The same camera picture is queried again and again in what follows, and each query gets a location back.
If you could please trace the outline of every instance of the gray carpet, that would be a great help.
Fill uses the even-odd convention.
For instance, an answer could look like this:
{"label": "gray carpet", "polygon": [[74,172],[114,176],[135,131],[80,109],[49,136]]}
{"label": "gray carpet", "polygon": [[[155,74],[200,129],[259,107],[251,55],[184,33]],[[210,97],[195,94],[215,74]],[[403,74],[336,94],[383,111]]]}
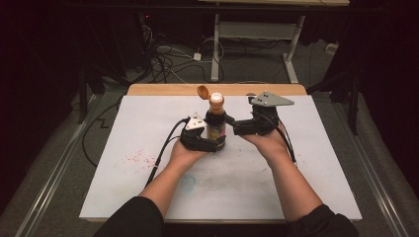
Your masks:
{"label": "gray carpet", "polygon": [[[332,56],[324,53],[325,45],[325,42],[320,41],[313,45],[298,46],[293,64],[298,80],[303,86],[307,87],[320,82],[324,76],[332,59]],[[221,62],[225,76],[223,83],[243,81],[288,83],[283,63],[278,57],[279,52],[286,51],[286,46],[286,43],[280,42],[272,49],[249,52],[245,57],[239,59],[227,59],[227,57],[232,58],[239,53],[233,53],[231,49],[230,53],[226,54],[225,60]],[[176,60],[181,62],[184,59],[178,58]],[[209,78],[208,65],[205,66],[204,71]],[[128,73],[130,77],[137,75],[134,70],[129,70]],[[184,69],[176,74],[183,81],[189,83],[204,82],[202,69],[199,67]],[[143,82],[152,80],[151,77],[148,77]],[[168,83],[183,83],[173,74],[168,76],[166,80]],[[111,104],[114,104],[125,91],[124,88],[116,86],[114,83],[107,83],[105,95],[98,97],[91,103],[88,123]],[[359,135],[354,138],[341,119],[342,112],[345,112],[345,105],[332,104],[327,93],[316,93],[313,97],[363,215],[364,219],[355,223],[361,236],[417,236],[417,233],[419,233],[418,199],[407,185],[382,143],[377,128],[369,117],[368,108],[363,98],[360,98],[357,120]],[[0,236],[16,235],[43,185],[48,181],[55,165],[59,163],[59,158],[65,151],[65,147],[71,140],[74,131],[81,127],[77,124],[78,111],[76,104],[74,108],[75,110],[71,115],[50,137],[25,181],[0,217]],[[104,113],[101,116],[101,119],[104,120],[96,121],[86,135],[86,151],[96,163],[101,157],[116,114],[116,108]],[[402,226],[398,227],[404,229],[407,234],[394,234],[394,228],[388,224],[391,221],[386,219],[381,205],[377,201],[379,194],[372,189],[370,174],[363,167],[362,159],[360,159],[360,148],[355,145],[354,139],[362,144],[365,155],[374,164],[377,176],[390,197],[393,207],[397,210],[399,219],[402,221]],[[37,210],[40,212],[42,219],[37,228],[34,229],[34,236],[92,236],[101,225],[78,218],[84,197],[93,179],[95,168],[85,158],[81,139],[79,138],[76,141],[74,149],[69,154],[68,164],[63,166],[65,172],[58,179],[59,186],[56,190],[53,190],[52,199],[47,204],[45,212]]]}

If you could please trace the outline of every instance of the bottle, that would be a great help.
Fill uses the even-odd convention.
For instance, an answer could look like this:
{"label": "bottle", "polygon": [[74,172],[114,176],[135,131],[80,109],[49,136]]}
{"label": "bottle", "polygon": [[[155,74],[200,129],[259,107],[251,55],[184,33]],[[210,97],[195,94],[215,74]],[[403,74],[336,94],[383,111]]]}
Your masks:
{"label": "bottle", "polygon": [[[223,107],[224,98],[218,92],[212,93],[209,97],[209,110],[206,114],[207,139],[217,140],[225,135],[225,110]],[[225,140],[218,145],[217,150],[225,146]]]}

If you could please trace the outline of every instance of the white desk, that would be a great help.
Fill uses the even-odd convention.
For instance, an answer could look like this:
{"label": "white desk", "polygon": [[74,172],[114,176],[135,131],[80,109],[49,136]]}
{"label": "white desk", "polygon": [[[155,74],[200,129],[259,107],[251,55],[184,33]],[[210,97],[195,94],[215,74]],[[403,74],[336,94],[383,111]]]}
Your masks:
{"label": "white desk", "polygon": [[[239,91],[242,85],[229,87]],[[262,87],[278,90],[272,85],[253,87],[249,92]],[[278,113],[289,131],[298,168],[332,210],[352,220],[361,219],[311,97],[286,97],[295,105],[278,107]],[[80,217],[106,220],[138,195],[173,125],[194,112],[203,116],[208,107],[208,102],[197,95],[125,96]],[[237,120],[251,118],[245,96],[225,96],[225,109]],[[180,134],[181,128],[174,135]],[[162,156],[160,168],[167,164],[171,147],[169,144]],[[224,149],[201,159],[180,182],[166,221],[267,223],[284,221],[284,215],[265,160],[253,145],[234,136],[228,126]]]}
{"label": "white desk", "polygon": [[[248,4],[277,4],[277,5],[299,5],[299,6],[327,6],[341,7],[348,6],[349,0],[200,0],[204,2],[222,3],[248,3]],[[296,24],[272,24],[272,23],[251,23],[251,22],[222,22],[219,14],[215,14],[214,20],[214,44],[211,67],[212,82],[218,81],[219,65],[219,38],[246,38],[246,39],[268,39],[268,40],[291,40],[288,53],[283,54],[283,60],[291,83],[298,83],[293,69],[293,53],[298,43],[305,16],[299,16]]]}

